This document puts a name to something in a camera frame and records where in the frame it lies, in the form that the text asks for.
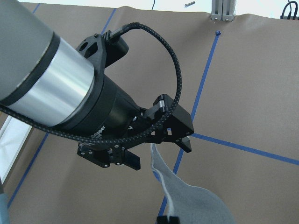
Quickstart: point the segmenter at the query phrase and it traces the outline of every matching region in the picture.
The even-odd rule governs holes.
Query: gray cloth
[[[156,145],[151,144],[151,166],[162,184],[168,202],[167,216],[177,216],[181,224],[235,224],[224,202],[211,191],[190,186],[166,165]]]
[[[0,194],[0,224],[9,224],[6,194]]]

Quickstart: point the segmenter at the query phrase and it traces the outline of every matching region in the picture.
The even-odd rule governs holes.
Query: metal bracket
[[[236,0],[212,0],[212,20],[233,21]]]

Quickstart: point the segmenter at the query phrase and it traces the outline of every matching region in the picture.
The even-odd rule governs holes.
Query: black band
[[[37,82],[37,80],[42,76],[42,74],[50,65],[53,57],[55,56],[58,50],[59,43],[60,37],[53,33],[48,49],[42,56],[39,63],[32,70],[29,76],[21,83],[19,87],[17,87],[9,96],[5,97],[3,100],[0,101],[1,104],[5,106],[10,106],[11,104],[14,104],[32,88],[32,86]]]

